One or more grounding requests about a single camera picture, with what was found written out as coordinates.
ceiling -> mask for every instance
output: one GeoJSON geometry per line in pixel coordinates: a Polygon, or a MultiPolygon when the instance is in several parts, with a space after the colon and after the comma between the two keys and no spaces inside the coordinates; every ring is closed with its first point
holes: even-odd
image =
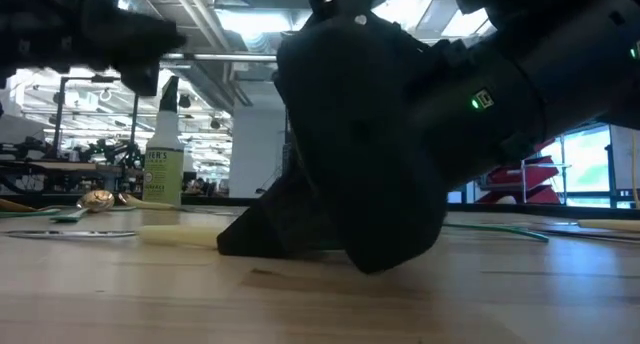
{"type": "MultiPolygon", "coordinates": [[[[173,20],[190,53],[275,53],[282,31],[299,29],[311,14],[308,0],[123,0],[128,10],[173,20]]],[[[484,11],[462,16],[453,0],[378,0],[376,15],[397,22],[417,39],[477,37],[492,31],[484,11]]],[[[178,71],[208,103],[233,114],[238,105],[283,110],[270,78],[273,65],[192,63],[178,71]]]]}

wooden tabletop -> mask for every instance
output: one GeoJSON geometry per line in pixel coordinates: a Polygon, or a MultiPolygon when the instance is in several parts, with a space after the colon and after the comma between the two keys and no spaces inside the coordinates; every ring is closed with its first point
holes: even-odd
{"type": "MultiPolygon", "coordinates": [[[[68,229],[232,220],[139,210],[68,229]]],[[[47,226],[0,219],[2,230],[47,226]]],[[[639,304],[640,251],[625,243],[446,229],[422,257],[364,276],[340,253],[303,262],[0,237],[3,344],[638,343],[639,304]]]]}

workshop table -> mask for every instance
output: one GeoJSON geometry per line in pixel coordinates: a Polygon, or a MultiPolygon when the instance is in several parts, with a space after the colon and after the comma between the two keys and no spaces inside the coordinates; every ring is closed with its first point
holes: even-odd
{"type": "MultiPolygon", "coordinates": [[[[233,219],[138,210],[56,228],[223,228],[233,219]]],[[[46,227],[46,218],[0,219],[0,230],[46,227]]],[[[640,251],[625,243],[445,229],[427,254],[365,276],[342,253],[284,261],[134,238],[0,237],[8,344],[638,343],[639,303],[640,251]]]]}

white column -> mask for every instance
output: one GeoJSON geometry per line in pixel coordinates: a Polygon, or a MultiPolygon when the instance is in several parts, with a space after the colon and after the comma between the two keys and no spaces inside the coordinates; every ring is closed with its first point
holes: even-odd
{"type": "Polygon", "coordinates": [[[237,108],[233,117],[233,151],[229,196],[257,198],[280,175],[284,145],[284,109],[237,108]]]}

